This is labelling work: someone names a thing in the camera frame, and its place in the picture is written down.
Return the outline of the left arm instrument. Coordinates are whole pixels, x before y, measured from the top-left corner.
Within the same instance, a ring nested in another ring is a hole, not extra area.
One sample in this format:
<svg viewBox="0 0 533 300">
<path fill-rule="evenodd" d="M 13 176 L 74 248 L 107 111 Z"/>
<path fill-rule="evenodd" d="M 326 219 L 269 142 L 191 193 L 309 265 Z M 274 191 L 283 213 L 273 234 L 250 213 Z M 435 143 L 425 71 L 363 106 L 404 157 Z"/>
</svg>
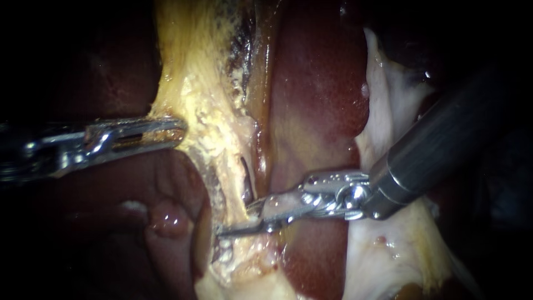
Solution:
<svg viewBox="0 0 533 300">
<path fill-rule="evenodd" d="M 112 149 L 116 131 L 103 123 L 1 124 L 1 184 L 59 178 L 97 164 Z"/>
</svg>

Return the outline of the right arm instrument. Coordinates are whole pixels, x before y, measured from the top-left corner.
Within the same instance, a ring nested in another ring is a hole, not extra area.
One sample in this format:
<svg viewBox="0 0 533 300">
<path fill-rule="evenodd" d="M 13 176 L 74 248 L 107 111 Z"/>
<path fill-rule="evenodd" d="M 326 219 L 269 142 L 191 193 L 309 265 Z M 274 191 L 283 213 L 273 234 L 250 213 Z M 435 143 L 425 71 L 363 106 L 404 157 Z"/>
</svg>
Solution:
<svg viewBox="0 0 533 300">
<path fill-rule="evenodd" d="M 369 175 L 355 169 L 308 175 L 296 187 L 296 208 L 287 221 L 302 218 L 364 218 L 361 204 L 370 196 Z"/>
</svg>

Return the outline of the right arm instrument jaw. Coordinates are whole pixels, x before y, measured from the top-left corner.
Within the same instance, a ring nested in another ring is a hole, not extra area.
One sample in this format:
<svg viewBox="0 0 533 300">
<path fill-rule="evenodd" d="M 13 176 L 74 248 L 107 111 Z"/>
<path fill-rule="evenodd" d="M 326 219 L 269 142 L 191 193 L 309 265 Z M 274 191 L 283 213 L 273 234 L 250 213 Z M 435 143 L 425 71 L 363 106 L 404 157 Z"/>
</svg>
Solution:
<svg viewBox="0 0 533 300">
<path fill-rule="evenodd" d="M 224 218 L 222 224 L 215 228 L 217 237 L 241 237 L 251 236 L 261 233 L 273 233 L 287 226 L 298 218 L 301 214 L 295 212 L 280 212 L 262 214 L 259 217 L 237 218 L 228 216 Z"/>
<path fill-rule="evenodd" d="M 303 201 L 304 192 L 299 188 L 292 188 L 284 192 L 276 192 L 258 198 L 246 206 L 247 212 L 284 212 L 306 207 Z"/>
</svg>

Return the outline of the left arm instrument jaw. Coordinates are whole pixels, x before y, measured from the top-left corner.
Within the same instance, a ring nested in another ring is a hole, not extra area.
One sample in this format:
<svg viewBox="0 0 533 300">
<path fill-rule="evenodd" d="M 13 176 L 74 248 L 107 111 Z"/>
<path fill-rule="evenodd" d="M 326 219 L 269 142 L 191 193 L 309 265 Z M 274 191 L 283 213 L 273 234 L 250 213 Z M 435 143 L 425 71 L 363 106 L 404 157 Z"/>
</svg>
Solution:
<svg viewBox="0 0 533 300">
<path fill-rule="evenodd" d="M 132 156 L 135 154 L 174 148 L 184 139 L 185 132 L 141 132 L 111 134 L 99 150 L 101 156 Z"/>
<path fill-rule="evenodd" d="M 119 136 L 164 131 L 170 129 L 187 130 L 185 121 L 179 118 L 119 118 L 95 121 L 89 125 L 89 133 L 93 135 L 117 132 Z"/>
</svg>

